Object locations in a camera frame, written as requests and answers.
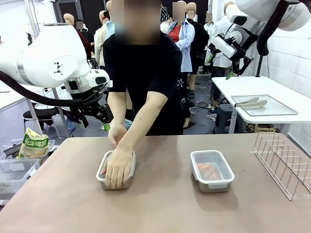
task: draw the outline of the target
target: yellow and green package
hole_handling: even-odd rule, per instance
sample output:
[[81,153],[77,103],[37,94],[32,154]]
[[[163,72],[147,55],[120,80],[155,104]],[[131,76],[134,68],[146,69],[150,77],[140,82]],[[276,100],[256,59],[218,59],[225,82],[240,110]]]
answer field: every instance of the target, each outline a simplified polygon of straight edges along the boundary
[[17,158],[36,158],[38,156],[45,155],[48,145],[49,136],[39,135],[35,131],[28,128]]

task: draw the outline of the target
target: tongs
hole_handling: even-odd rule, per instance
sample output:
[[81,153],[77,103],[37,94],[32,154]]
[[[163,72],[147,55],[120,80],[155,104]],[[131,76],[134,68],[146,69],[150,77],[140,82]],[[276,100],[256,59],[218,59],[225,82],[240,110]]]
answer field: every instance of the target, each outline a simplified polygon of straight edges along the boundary
[[268,102],[266,100],[262,100],[262,101],[258,101],[258,100],[259,100],[259,97],[254,97],[250,100],[240,102],[240,103],[236,103],[234,105],[234,107],[263,107]]

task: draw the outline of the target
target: hand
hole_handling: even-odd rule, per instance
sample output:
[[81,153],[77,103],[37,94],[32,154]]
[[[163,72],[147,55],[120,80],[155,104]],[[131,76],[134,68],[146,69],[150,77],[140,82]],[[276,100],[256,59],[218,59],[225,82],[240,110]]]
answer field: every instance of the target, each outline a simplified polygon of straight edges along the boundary
[[116,148],[106,160],[101,174],[106,174],[106,186],[112,189],[120,188],[126,183],[132,165],[132,150]]
[[123,138],[126,132],[127,130],[124,124],[118,124],[112,120],[112,122],[110,123],[108,138],[112,142],[114,148],[117,147],[118,143]]

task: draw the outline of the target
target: dish rack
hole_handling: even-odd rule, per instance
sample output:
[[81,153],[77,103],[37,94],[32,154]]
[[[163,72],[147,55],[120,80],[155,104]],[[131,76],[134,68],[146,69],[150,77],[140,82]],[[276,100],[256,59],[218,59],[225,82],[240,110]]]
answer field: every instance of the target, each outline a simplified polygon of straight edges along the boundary
[[253,152],[289,200],[293,200],[299,183],[311,197],[311,169],[295,151],[290,150],[276,133],[258,133]]

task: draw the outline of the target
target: table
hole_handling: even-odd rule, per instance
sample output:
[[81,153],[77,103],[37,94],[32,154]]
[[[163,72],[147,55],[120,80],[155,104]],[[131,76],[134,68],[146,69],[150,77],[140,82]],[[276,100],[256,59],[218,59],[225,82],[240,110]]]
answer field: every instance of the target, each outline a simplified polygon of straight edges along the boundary
[[242,108],[234,108],[229,133],[234,133],[237,113],[247,123],[283,124],[280,130],[285,135],[288,133],[290,123],[311,122],[311,109],[308,107],[311,106],[311,99],[267,77],[231,77],[229,80],[217,77],[212,80],[232,106],[236,102],[231,96],[270,95],[299,112],[291,116],[250,116]]
[[[256,136],[145,137],[137,146],[132,186],[121,191],[103,191],[96,179],[112,149],[108,138],[67,139],[0,212],[0,232],[307,232],[311,199],[287,199],[251,153]],[[190,165],[194,150],[224,154],[235,173],[229,192],[198,190]]]
[[[23,87],[25,87],[26,89],[35,92],[38,90],[42,90],[42,87],[36,87],[36,86],[29,86],[29,85],[22,85]],[[37,116],[35,115],[35,110],[34,107],[31,103],[31,101],[27,98],[25,98],[24,96],[22,96],[21,94],[17,93],[15,90],[13,90],[12,88],[10,88],[9,86],[7,86],[6,84],[4,84],[2,81],[0,81],[0,92],[1,91],[9,91],[9,93],[0,93],[0,112],[13,107],[14,105],[21,103],[23,101],[27,101],[29,110],[32,114],[32,117],[34,119],[34,123],[36,125],[36,130],[37,132],[42,135],[43,132],[41,130],[39,121]]]

